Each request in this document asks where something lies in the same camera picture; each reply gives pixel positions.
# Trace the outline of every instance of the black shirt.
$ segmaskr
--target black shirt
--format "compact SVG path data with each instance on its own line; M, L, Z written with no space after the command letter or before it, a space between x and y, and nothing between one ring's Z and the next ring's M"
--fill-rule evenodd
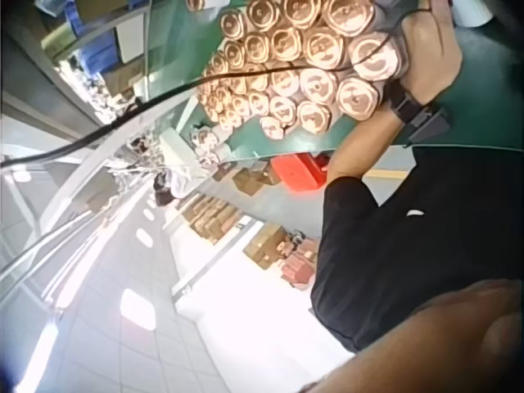
M311 294L318 320L358 352L432 297L522 278L522 154L413 149L417 165L382 206L356 178L324 196Z

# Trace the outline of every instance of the wire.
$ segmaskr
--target wire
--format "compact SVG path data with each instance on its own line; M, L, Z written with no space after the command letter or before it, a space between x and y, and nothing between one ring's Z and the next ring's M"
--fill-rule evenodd
M377 54L391 40L391 38L393 37L394 30L400 27L400 24L404 21L405 18L407 18L408 16L411 16L412 14L416 14L419 12L430 12L431 13L431 8L428 8L428 9L420 8L420 9L405 12L395 22L395 24L393 25L393 28L388 33L384 41L382 41L381 44L378 47L376 47L373 51L371 51L367 56L363 57L360 61L352 65L346 65L346 66L337 68L335 70L326 70L326 71L336 73L336 72L341 72L341 71L353 70L354 67L357 66L358 64L364 63L365 61L369 60L371 57ZM273 68L270 70L249 71L249 72L230 72L227 74L210 75L210 76L206 76L205 78L196 79L196 80L193 80L192 82L183 84L182 86L178 86L177 88L169 90L168 92L163 93L160 96L155 97L148 102L144 102L141 106L124 113L121 117L113 121L111 124L104 125L103 127L99 128L98 130L86 135L85 137L75 142L72 142L68 145L59 147L55 150L51 150L51 151L48 151L42 154L36 154L34 156L27 156L27 157L14 158L10 160L4 160L0 162L0 169L11 168L15 165L44 163L44 162L49 162L51 160L56 160L63 156L68 156L69 154L75 151L78 151L84 147L89 146L91 143L96 142L98 139L104 138L106 135L110 134L112 131L121 127L123 124L127 123L132 118L138 115L141 115L143 112L151 109L153 106L156 106L160 104L161 102L170 99L171 97L184 93L187 90L190 90L202 84L207 84L214 80L268 75L268 74L273 74L277 72L285 72L285 71L293 71L293 70L307 70L307 69L313 69L313 68L318 68L318 67L314 65L293 65L289 67Z

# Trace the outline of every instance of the copper coil stack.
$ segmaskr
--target copper coil stack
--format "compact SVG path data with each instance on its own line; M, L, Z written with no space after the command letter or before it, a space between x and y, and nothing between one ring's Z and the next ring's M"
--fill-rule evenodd
M326 133L342 114L367 120L385 81L409 64L403 39L377 31L384 20L373 0L250 0L245 11L228 9L219 18L225 41L203 76L306 67L211 81L198 101L227 132L257 117L275 140L298 126Z

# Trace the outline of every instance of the skin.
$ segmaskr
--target skin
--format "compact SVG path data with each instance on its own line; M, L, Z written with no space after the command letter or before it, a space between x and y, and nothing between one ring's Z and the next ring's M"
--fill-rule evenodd
M422 0L403 23L410 70L403 85L422 104L459 74L462 53L447 0ZM330 183L362 178L403 124L388 108L359 124L327 169ZM522 282L479 282L431 300L396 329L330 373L311 393L490 391L514 361L522 339Z

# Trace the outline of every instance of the black wristwatch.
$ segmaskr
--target black wristwatch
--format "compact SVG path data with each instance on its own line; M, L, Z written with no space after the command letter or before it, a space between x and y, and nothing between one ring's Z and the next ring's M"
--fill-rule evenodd
M408 139L406 146L440 135L450 129L446 110L435 103L422 105L407 91L398 79L386 87L391 110L406 124L402 134Z

